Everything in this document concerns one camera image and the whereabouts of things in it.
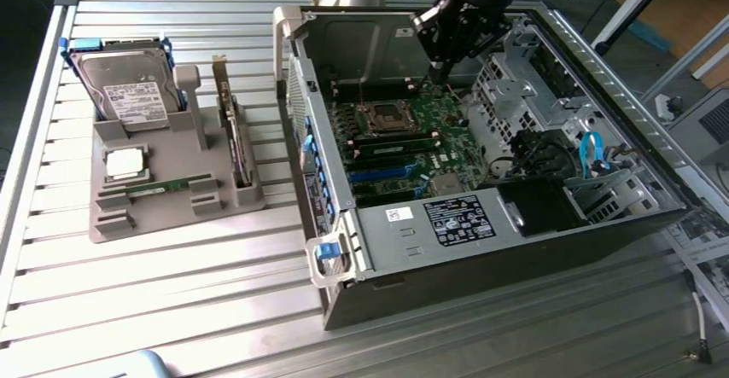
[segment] sticker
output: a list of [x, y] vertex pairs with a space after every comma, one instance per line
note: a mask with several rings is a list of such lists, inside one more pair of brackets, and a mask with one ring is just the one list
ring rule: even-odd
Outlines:
[[123, 125], [168, 119], [157, 82], [107, 85], [105, 92]]
[[373, 154], [392, 154], [392, 153], [396, 153], [396, 152], [403, 152], [404, 149], [405, 149], [405, 147], [403, 147], [403, 146], [396, 146], [395, 148], [376, 149], [373, 151]]
[[140, 176], [140, 172], [125, 173], [123, 175], [113, 176], [113, 180], [129, 179], [129, 178], [137, 177], [137, 176]]
[[433, 162], [433, 167], [436, 167], [437, 169], [441, 168], [441, 164], [439, 163], [439, 158], [436, 157], [435, 154], [431, 155], [431, 161]]
[[413, 37], [416, 35], [416, 30], [413, 28], [399, 28], [396, 30], [396, 38]]
[[385, 211], [385, 214], [388, 215], [389, 222], [399, 222], [401, 220], [408, 220], [413, 218], [413, 210], [411, 210], [411, 207], [389, 209]]
[[141, 190], [138, 192], [129, 193], [127, 196], [129, 197], [140, 197], [140, 196], [156, 195], [158, 193], [165, 193], [165, 188]]
[[433, 201], [424, 206], [441, 246], [453, 246], [497, 235], [476, 195]]

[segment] blue pcie slot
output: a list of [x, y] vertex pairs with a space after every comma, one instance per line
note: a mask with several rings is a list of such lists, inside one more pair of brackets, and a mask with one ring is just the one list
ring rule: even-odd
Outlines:
[[381, 179], [393, 179], [396, 177], [409, 177], [415, 167], [416, 164], [405, 167], [393, 167], [392, 169], [380, 171], [354, 172], [350, 173], [350, 182], [360, 183]]

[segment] blue cable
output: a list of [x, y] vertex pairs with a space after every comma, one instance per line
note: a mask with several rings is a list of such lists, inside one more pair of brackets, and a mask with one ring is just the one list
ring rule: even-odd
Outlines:
[[411, 176], [411, 172], [413, 171], [416, 166], [419, 166], [417, 162], [413, 165], [407, 165], [407, 177]]
[[603, 137], [597, 132], [588, 132], [580, 141], [580, 162], [583, 163], [583, 178], [591, 177], [591, 166], [588, 164], [588, 147], [591, 146], [591, 137], [595, 138], [595, 160], [600, 161], [605, 169], [611, 168], [611, 163], [603, 155]]

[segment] aluminum workbench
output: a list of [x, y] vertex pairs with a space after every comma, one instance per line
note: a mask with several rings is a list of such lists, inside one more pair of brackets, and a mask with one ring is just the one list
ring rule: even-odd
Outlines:
[[[59, 0], [0, 200], [0, 376], [113, 376], [115, 358], [142, 348], [178, 376], [728, 376], [716, 319], [718, 364], [683, 356], [696, 309], [659, 237], [587, 267], [322, 330], [274, 93], [272, 11], [293, 3], [308, 0]], [[269, 208], [94, 244], [93, 105], [57, 40], [161, 32], [176, 61], [200, 65], [202, 106], [213, 55], [229, 57]]]

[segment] power supply label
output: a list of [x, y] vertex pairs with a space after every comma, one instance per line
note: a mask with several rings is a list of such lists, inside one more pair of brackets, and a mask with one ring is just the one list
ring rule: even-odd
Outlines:
[[157, 82], [107, 85], [105, 92], [123, 125], [168, 119]]
[[453, 246], [497, 235], [476, 195], [433, 201], [424, 206], [443, 246]]

